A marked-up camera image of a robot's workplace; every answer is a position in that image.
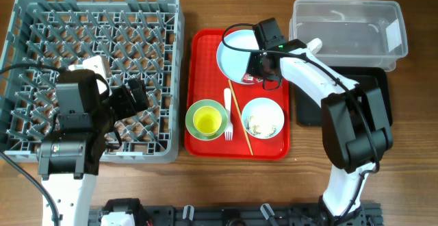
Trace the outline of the red snack wrapper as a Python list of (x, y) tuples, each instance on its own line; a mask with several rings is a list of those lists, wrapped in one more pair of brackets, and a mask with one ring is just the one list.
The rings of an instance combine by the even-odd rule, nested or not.
[(242, 77), (243, 84), (257, 84), (257, 83), (261, 83), (262, 81), (263, 81), (262, 78), (256, 77), (249, 73), (245, 73), (244, 76)]

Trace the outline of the small light blue bowl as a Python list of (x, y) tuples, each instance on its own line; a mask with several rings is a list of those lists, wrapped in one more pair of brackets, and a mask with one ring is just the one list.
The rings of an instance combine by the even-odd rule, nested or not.
[(285, 123), (285, 116), (277, 102), (259, 97), (244, 106), (242, 122), (249, 135), (267, 140), (280, 133)]

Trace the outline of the yellow plastic cup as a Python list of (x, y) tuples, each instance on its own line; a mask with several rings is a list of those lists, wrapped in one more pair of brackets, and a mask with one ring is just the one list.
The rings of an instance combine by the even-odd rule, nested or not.
[(216, 108), (203, 106), (195, 111), (193, 124), (203, 136), (213, 136), (222, 124), (222, 116)]

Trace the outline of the rice and food scraps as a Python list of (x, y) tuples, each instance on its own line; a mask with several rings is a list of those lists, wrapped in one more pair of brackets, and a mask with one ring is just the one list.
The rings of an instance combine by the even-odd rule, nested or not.
[(246, 119), (246, 129), (256, 138), (269, 138), (276, 132), (276, 125), (262, 116), (249, 116)]

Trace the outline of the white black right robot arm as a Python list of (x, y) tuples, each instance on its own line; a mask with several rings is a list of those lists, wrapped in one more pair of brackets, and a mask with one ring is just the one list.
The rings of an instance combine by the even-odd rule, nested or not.
[(322, 142), (332, 163), (321, 202), (333, 222), (351, 217), (369, 175), (392, 148), (393, 136), (380, 88), (344, 77), (321, 62), (308, 44), (278, 36), (256, 40), (247, 72), (263, 81), (287, 80), (304, 90), (322, 111)]

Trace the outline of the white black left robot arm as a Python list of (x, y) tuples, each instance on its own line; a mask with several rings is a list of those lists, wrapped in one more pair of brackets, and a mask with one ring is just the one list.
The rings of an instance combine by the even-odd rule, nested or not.
[(106, 134), (116, 133), (117, 121), (149, 108), (146, 86), (134, 77), (126, 85), (99, 92), (102, 75), (88, 69), (66, 71), (57, 78), (60, 128), (42, 140), (38, 173), (48, 193), (43, 225), (87, 225), (100, 159), (108, 145)]

